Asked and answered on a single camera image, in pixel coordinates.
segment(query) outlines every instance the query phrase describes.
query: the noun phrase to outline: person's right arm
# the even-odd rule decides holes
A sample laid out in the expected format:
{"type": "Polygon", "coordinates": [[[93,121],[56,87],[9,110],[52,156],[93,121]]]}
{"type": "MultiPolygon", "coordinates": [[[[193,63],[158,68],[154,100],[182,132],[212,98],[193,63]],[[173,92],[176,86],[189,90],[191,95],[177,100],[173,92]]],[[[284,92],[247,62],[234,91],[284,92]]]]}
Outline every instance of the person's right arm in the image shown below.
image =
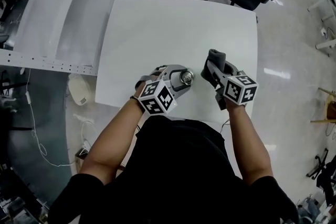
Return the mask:
{"type": "Polygon", "coordinates": [[[245,107],[238,106],[228,99],[225,101],[230,116],[233,148],[243,181],[251,185],[259,178],[273,176],[268,152],[245,107]]]}

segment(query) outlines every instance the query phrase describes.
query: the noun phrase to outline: person's left arm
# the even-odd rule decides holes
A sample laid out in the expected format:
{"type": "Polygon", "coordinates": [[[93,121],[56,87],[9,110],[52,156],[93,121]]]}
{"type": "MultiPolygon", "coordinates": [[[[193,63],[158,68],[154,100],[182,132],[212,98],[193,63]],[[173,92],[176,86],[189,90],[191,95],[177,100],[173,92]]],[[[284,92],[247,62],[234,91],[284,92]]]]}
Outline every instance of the person's left arm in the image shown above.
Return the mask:
{"type": "MultiPolygon", "coordinates": [[[[144,83],[139,86],[135,97],[139,96],[143,86],[144,83]]],[[[79,173],[92,175],[104,185],[114,180],[142,114],[141,104],[130,99],[99,135],[79,173]]]]}

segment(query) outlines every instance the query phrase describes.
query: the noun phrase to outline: glossy tile floor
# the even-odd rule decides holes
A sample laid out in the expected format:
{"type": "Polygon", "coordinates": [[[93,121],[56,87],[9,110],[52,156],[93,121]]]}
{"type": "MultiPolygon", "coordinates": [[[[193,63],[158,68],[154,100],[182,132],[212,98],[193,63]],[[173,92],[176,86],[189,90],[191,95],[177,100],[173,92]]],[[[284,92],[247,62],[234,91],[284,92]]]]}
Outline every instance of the glossy tile floor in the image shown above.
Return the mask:
{"type": "MultiPolygon", "coordinates": [[[[229,3],[227,0],[211,1],[229,3]]],[[[336,138],[336,133],[326,137],[326,124],[309,122],[322,117],[327,95],[318,91],[318,87],[336,90],[334,55],[328,51],[331,54],[328,57],[315,49],[316,44],[324,41],[320,34],[320,18],[328,11],[328,6],[308,12],[307,7],[315,1],[275,0],[261,4],[255,10],[259,20],[257,81],[260,88],[252,121],[269,151],[274,176],[295,203],[310,193],[318,193],[321,200],[321,192],[306,173],[316,164],[315,155],[321,154],[324,148],[330,150],[327,160],[336,154],[336,140],[332,139],[333,136],[336,138]]],[[[328,26],[336,31],[332,20],[327,22],[328,26]]],[[[80,113],[74,106],[73,102],[67,101],[67,123],[74,120],[73,113],[80,113]]],[[[107,119],[117,112],[101,105],[91,107],[90,112],[88,110],[85,115],[96,119],[98,113],[107,119]]],[[[95,122],[99,132],[106,124],[107,121],[97,126],[95,122]]],[[[210,125],[218,131],[221,129],[218,125],[210,125]]],[[[73,128],[80,130],[80,121],[73,128]]],[[[222,135],[230,161],[239,175],[229,126],[223,128],[222,135]]],[[[72,140],[70,143],[78,146],[79,142],[72,140]]]]}

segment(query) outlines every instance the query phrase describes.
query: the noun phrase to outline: electrical socket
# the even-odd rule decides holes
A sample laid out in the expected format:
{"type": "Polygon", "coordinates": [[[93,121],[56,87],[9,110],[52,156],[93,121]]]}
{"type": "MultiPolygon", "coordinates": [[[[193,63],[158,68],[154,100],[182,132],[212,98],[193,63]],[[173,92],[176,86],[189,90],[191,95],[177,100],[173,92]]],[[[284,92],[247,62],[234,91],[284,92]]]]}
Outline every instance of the electrical socket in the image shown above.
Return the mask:
{"type": "Polygon", "coordinates": [[[321,35],[322,37],[325,37],[327,35],[327,30],[324,27],[321,29],[321,35]]]}

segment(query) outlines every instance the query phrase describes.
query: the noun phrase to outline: black t-shirt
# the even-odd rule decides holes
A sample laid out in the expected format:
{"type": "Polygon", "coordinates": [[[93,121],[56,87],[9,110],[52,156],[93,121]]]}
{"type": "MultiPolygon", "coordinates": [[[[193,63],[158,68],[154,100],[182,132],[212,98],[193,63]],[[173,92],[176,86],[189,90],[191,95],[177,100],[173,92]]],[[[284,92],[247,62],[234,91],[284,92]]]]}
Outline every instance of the black t-shirt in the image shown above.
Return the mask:
{"type": "Polygon", "coordinates": [[[52,205],[48,223],[298,222],[273,177],[247,186],[228,161],[224,139],[198,121],[152,116],[113,182],[79,174],[52,205]]]}

